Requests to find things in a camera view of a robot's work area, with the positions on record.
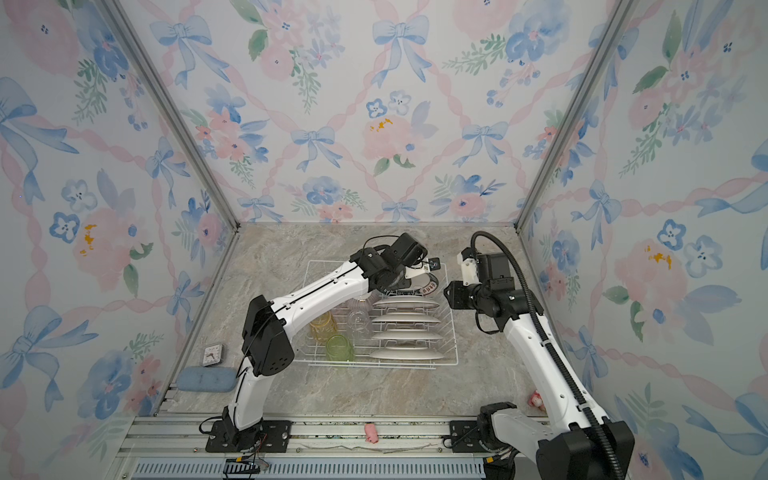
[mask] dish rack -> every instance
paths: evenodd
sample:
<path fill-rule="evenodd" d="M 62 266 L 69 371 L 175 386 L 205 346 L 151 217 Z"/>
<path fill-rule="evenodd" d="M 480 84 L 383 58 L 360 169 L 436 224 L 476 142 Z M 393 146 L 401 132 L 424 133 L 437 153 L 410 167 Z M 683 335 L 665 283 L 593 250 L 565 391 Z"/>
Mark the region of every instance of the dish rack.
<path fill-rule="evenodd" d="M 334 260 L 310 260 L 306 266 L 306 274 L 304 275 L 304 285 L 312 283 L 319 278 L 333 272 L 343 262 Z M 346 336 L 347 339 L 354 344 L 355 357 L 354 362 L 332 362 L 326 359 L 326 347 L 322 343 L 318 343 L 310 332 L 309 326 L 303 328 L 293 339 L 294 350 L 296 351 L 296 358 L 294 362 L 305 362 L 311 366 L 344 366 L 344 367 L 369 367 L 380 369 L 436 369 L 439 366 L 454 366 L 458 365 L 458 350 L 456 349 L 456 331 L 453 326 L 453 312 L 448 305 L 448 300 L 440 293 L 440 290 L 448 284 L 448 272 L 443 267 L 442 271 L 439 270 L 434 273 L 442 273 L 441 285 L 438 288 L 438 292 L 433 293 L 429 299 L 437 302 L 439 305 L 436 308 L 423 309 L 423 308 L 376 308 L 374 307 L 369 315 L 371 320 L 384 315 L 385 313 L 393 312 L 420 312 L 428 313 L 431 316 L 440 320 L 440 323 L 434 325 L 425 325 L 422 323 L 416 324 L 417 328 L 427 329 L 430 332 L 439 333 L 442 336 L 441 340 L 420 340 L 415 342 L 419 346 L 427 346 L 430 349 L 437 350 L 444 355 L 443 358 L 438 360 L 387 360 L 387 359 L 372 359 L 368 355 L 376 349 L 384 348 L 385 346 L 392 346 L 397 344 L 395 340 L 374 340 L 374 339 L 362 339 L 355 340 L 352 333 L 346 328 L 346 320 L 350 311 L 346 304 L 342 304 L 339 307 L 331 310 L 333 318 L 336 320 L 339 333 Z M 404 323 L 371 323 L 373 333 L 382 332 L 388 328 L 408 328 L 413 327 L 413 324 Z"/>

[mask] black motor joint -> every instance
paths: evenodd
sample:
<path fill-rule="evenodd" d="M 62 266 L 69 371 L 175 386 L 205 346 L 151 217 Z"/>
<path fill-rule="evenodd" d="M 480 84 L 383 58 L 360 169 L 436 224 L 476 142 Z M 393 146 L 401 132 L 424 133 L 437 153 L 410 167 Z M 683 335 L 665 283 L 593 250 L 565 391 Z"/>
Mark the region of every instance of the black motor joint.
<path fill-rule="evenodd" d="M 522 289 L 515 289 L 515 279 L 503 253 L 473 255 L 471 248 L 465 248 L 462 259 L 468 258 L 476 262 L 480 283 L 465 285 L 461 280 L 455 280 L 442 291 L 443 295 L 452 309 L 474 310 L 490 316 L 498 331 L 503 332 L 509 319 L 516 320 L 528 313 L 525 294 Z M 534 304 L 538 314 L 543 315 L 544 309 L 535 297 Z"/>

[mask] blue sponge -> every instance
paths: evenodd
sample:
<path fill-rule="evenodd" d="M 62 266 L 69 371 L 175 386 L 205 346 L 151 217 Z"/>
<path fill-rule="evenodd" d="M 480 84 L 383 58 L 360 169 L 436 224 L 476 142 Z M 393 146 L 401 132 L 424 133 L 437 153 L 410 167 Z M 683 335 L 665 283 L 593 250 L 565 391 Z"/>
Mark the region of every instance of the blue sponge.
<path fill-rule="evenodd" d="M 235 369 L 224 366 L 188 366 L 181 370 L 176 387 L 187 392 L 229 392 L 235 388 Z"/>

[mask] plate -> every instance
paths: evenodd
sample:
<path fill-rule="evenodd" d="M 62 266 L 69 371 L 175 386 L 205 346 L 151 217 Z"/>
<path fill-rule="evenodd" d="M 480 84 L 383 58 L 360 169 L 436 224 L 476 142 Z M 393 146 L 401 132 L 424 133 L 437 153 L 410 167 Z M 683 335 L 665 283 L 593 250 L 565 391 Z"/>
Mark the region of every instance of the plate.
<path fill-rule="evenodd" d="M 419 312 L 392 312 L 371 319 L 373 323 L 440 323 L 439 319 Z"/>
<path fill-rule="evenodd" d="M 385 348 L 392 350 L 426 350 L 429 347 L 419 345 L 388 345 Z"/>
<path fill-rule="evenodd" d="M 436 308 L 439 304 L 423 296 L 418 295 L 396 295 L 387 296 L 373 304 L 378 308 Z"/>
<path fill-rule="evenodd" d="M 374 340 L 442 340 L 442 335 L 422 329 L 389 329 L 373 334 Z"/>
<path fill-rule="evenodd" d="M 431 349 L 419 350 L 411 348 L 407 350 L 401 350 L 384 348 L 373 350 L 370 353 L 370 357 L 372 359 L 382 360 L 440 360 L 441 358 L 445 358 L 445 355 L 438 352 L 437 350 Z"/>

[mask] black mounting plate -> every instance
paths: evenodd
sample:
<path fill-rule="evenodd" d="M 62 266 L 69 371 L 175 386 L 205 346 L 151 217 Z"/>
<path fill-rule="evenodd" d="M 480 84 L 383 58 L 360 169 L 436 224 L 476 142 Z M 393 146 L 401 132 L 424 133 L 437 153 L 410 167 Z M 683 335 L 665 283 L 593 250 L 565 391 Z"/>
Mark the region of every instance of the black mounting plate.
<path fill-rule="evenodd" d="M 226 440 L 227 430 L 224 422 L 219 420 L 214 422 L 210 429 L 210 435 L 214 437 L 208 437 L 205 451 L 209 453 L 243 452 L 253 447 L 258 439 L 266 433 L 264 444 L 259 449 L 259 453 L 285 453 L 288 450 L 291 425 L 290 420 L 262 420 L 260 424 L 241 431 L 237 443 L 229 443 Z"/>
<path fill-rule="evenodd" d="M 488 453 L 488 450 L 480 444 L 480 431 L 477 426 L 477 420 L 452 420 L 449 422 L 451 435 L 445 438 L 451 439 L 451 450 L 454 453 Z M 470 432 L 459 443 L 454 443 L 472 429 L 475 431 Z"/>

